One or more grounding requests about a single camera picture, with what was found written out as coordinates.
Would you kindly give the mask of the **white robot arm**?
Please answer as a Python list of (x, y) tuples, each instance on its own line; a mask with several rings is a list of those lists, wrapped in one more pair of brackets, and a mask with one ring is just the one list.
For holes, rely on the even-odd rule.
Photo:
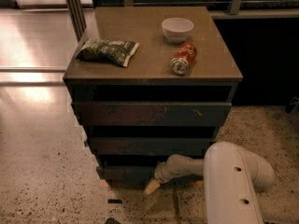
[(265, 158), (229, 142), (213, 144), (202, 159), (174, 154), (156, 166), (144, 193), (187, 175), (203, 178), (207, 224), (263, 224), (257, 194), (275, 182)]

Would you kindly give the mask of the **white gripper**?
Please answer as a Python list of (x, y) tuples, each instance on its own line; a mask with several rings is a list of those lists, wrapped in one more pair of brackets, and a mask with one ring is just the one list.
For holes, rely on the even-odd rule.
[(160, 183), (167, 183), (174, 178), (187, 175), (203, 175), (204, 160), (193, 159), (187, 156), (174, 154), (168, 157), (167, 161), (157, 164), (152, 178), (144, 189), (146, 195), (160, 187)]

